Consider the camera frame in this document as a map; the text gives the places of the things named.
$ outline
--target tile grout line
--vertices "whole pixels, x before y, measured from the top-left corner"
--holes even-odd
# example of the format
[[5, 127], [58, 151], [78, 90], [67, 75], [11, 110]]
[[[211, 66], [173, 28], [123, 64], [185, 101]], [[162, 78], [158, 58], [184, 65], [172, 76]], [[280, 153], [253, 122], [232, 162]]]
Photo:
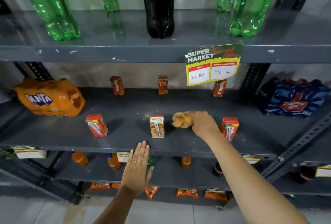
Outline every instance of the tile grout line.
[[195, 224], [194, 205], [192, 205], [192, 208], [193, 208], [193, 224]]
[[40, 215], [41, 211], [44, 209], [44, 207], [45, 207], [46, 203], [47, 203], [47, 202], [45, 202], [45, 203], [44, 203], [44, 205], [42, 206], [42, 208], [41, 208], [40, 212], [38, 213], [37, 217], [35, 218], [35, 220], [34, 220], [33, 224], [35, 224], [35, 222], [36, 222], [36, 220], [38, 219], [38, 217], [39, 217], [39, 215]]

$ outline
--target person's left hand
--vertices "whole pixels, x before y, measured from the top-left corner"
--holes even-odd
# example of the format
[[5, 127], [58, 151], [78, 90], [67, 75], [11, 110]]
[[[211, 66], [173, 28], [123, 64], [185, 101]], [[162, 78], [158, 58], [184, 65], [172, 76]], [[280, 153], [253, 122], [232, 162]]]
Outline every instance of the person's left hand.
[[138, 143], [134, 153], [133, 150], [130, 151], [119, 190], [128, 189], [134, 197], [137, 197], [148, 187], [154, 168], [151, 167], [146, 176], [148, 156], [149, 145], [146, 145], [146, 141]]

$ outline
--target supermarket price sign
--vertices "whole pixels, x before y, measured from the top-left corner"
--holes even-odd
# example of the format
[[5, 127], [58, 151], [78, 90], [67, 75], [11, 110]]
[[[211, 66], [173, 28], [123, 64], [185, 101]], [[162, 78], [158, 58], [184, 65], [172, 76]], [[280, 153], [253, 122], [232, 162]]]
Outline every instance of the supermarket price sign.
[[187, 86], [234, 76], [242, 49], [242, 44], [230, 44], [188, 51], [185, 55]]

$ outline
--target tile floor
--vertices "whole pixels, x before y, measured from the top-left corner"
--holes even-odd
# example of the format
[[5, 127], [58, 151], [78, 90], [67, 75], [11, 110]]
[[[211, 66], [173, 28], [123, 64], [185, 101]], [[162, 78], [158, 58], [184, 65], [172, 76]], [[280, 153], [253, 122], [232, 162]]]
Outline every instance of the tile floor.
[[[111, 197], [91, 197], [78, 206], [45, 199], [0, 197], [1, 223], [10, 224], [91, 224], [104, 210]], [[312, 224], [330, 223], [331, 212], [304, 209]], [[242, 224], [238, 208], [219, 211], [215, 207], [192, 206], [135, 200], [127, 224]]]

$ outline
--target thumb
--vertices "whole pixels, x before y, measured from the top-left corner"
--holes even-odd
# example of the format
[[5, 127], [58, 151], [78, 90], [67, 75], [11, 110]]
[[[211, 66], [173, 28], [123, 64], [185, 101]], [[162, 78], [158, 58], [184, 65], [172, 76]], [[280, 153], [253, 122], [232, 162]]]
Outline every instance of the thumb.
[[145, 181], [147, 187], [148, 187], [148, 185], [149, 185], [149, 181], [151, 180], [151, 177], [152, 177], [152, 175], [153, 175], [153, 169], [154, 169], [154, 167], [151, 166], [151, 167], [149, 168], [148, 172], [147, 172], [146, 181]]

